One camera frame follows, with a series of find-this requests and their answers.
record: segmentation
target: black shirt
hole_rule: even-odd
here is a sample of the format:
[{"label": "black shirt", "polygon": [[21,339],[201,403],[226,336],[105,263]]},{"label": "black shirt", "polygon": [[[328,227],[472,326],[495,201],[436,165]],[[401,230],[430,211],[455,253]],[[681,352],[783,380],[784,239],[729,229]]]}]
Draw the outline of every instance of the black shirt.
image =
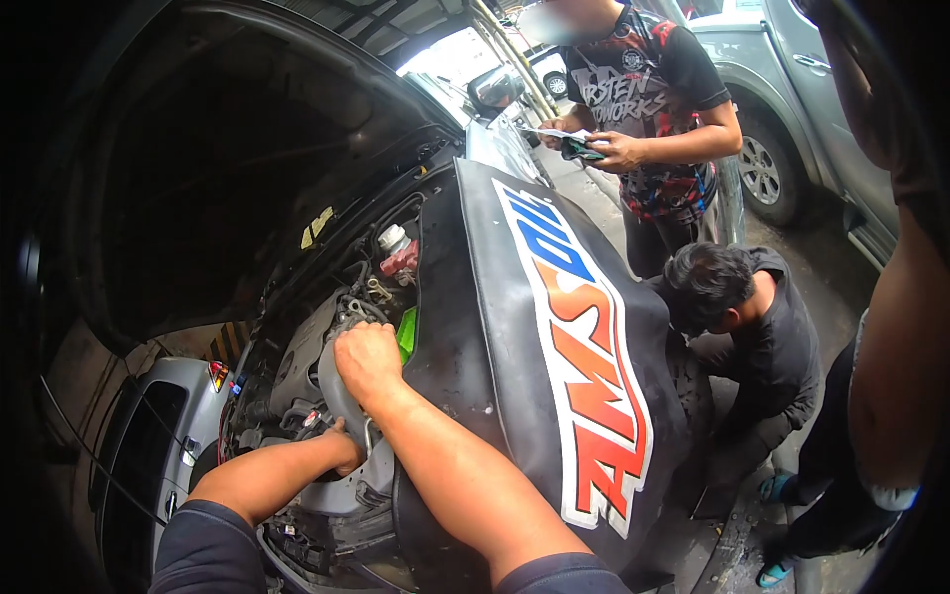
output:
[{"label": "black shirt", "polygon": [[[161,535],[150,593],[266,591],[254,530],[239,515],[210,501],[189,501]],[[497,594],[630,594],[594,555],[562,553],[518,567]]]},{"label": "black shirt", "polygon": [[[634,138],[684,134],[696,111],[731,97],[713,61],[688,29],[629,5],[614,33],[595,44],[560,48],[567,96],[587,105],[598,128]],[[715,195],[708,163],[646,163],[620,175],[620,196],[643,219],[702,217]]]},{"label": "black shirt", "polygon": [[734,245],[750,261],[752,273],[767,271],[775,280],[775,298],[762,319],[731,333],[739,394],[735,407],[749,407],[761,418],[785,411],[801,429],[815,410],[821,380],[818,332],[791,281],[791,271],[768,247]]}]

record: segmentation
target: silver pickup truck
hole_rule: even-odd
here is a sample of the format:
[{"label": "silver pickup truck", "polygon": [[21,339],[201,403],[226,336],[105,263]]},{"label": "silver pickup truck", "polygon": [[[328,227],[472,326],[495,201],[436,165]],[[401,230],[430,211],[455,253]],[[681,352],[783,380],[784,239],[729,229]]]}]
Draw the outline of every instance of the silver pickup truck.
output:
[{"label": "silver pickup truck", "polygon": [[881,269],[898,233],[890,177],[855,143],[818,29],[796,0],[726,0],[690,27],[739,107],[749,208],[792,224],[813,185],[826,187],[845,201],[848,239]]}]

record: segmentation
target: pole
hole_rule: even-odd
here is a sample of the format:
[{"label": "pole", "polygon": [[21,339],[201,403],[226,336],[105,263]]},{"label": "pole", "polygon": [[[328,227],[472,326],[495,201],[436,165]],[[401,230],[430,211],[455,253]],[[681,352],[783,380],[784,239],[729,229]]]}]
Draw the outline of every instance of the pole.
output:
[{"label": "pole", "polygon": [[[485,29],[485,25],[482,24],[477,17],[471,15],[472,27],[475,29],[475,32],[479,34],[479,37],[482,38],[491,50],[495,53],[495,57],[498,58],[499,64],[504,64],[507,61],[507,58],[502,55],[501,49],[498,47],[496,41]],[[535,115],[538,116],[539,122],[547,120],[550,116],[547,115],[547,112],[538,104],[538,98],[535,97],[532,93],[525,93],[524,100],[528,103],[528,106],[531,107],[531,110],[535,112]]]},{"label": "pole", "polygon": [[511,40],[508,39],[502,24],[498,22],[498,19],[495,18],[495,15],[488,9],[485,2],[482,0],[471,0],[471,6],[474,7],[471,15],[475,18],[479,18],[486,28],[494,34],[494,38],[508,60],[514,65],[515,69],[519,71],[522,78],[524,78],[524,83],[527,85],[528,90],[538,99],[538,103],[543,104],[543,111],[548,114],[545,120],[557,117],[560,111],[558,110],[558,106],[555,105],[554,99],[548,98],[546,93],[542,91],[541,83],[538,82],[538,77],[535,76],[534,69],[528,64],[527,58],[525,58],[524,55],[515,48],[515,45],[511,43]]}]

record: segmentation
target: man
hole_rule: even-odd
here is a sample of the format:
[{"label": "man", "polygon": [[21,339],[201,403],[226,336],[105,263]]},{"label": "man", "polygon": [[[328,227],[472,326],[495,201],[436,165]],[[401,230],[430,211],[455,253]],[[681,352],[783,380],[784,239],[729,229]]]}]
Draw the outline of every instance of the man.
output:
[{"label": "man", "polygon": [[[857,335],[828,373],[799,473],[780,472],[760,486],[767,503],[803,506],[821,495],[759,571],[763,587],[785,579],[801,559],[872,546],[911,508],[948,400],[942,370],[950,332],[950,213],[927,159],[924,130],[914,126],[901,74],[880,59],[880,39],[868,39],[830,2],[802,8],[819,27],[855,140],[891,172],[900,238]],[[909,22],[884,3],[866,8],[887,29]]]},{"label": "man", "polygon": [[815,409],[818,333],[789,266],[768,247],[701,242],[680,248],[648,281],[710,375],[739,383],[713,438],[707,485],[724,489],[755,471]]},{"label": "man", "polygon": [[605,158],[589,163],[620,175],[628,263],[641,278],[656,276],[683,245],[716,240],[709,161],[742,146],[730,93],[688,29],[615,0],[544,8],[560,24],[550,29],[572,43],[560,51],[575,104],[541,128],[601,130],[588,145]]},{"label": "man", "polygon": [[[627,593],[500,452],[409,387],[392,326],[360,322],[333,345],[350,393],[386,436],[436,520],[488,561],[503,594]],[[362,452],[343,421],[314,439],[241,455],[208,472],[159,544],[150,592],[263,592],[252,527]]]}]

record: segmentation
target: blue sandal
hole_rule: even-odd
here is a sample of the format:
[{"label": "blue sandal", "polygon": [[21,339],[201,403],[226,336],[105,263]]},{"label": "blue sandal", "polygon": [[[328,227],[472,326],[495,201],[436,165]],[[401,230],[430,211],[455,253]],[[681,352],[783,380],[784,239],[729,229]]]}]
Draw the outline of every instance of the blue sandal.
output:
[{"label": "blue sandal", "polygon": [[794,474],[775,474],[759,485],[759,496],[764,504],[777,504],[782,502],[782,487],[794,476]]},{"label": "blue sandal", "polygon": [[759,575],[755,578],[755,583],[759,587],[769,588],[786,579],[794,568],[794,564],[786,563],[788,569],[783,564],[763,565],[759,570]]}]

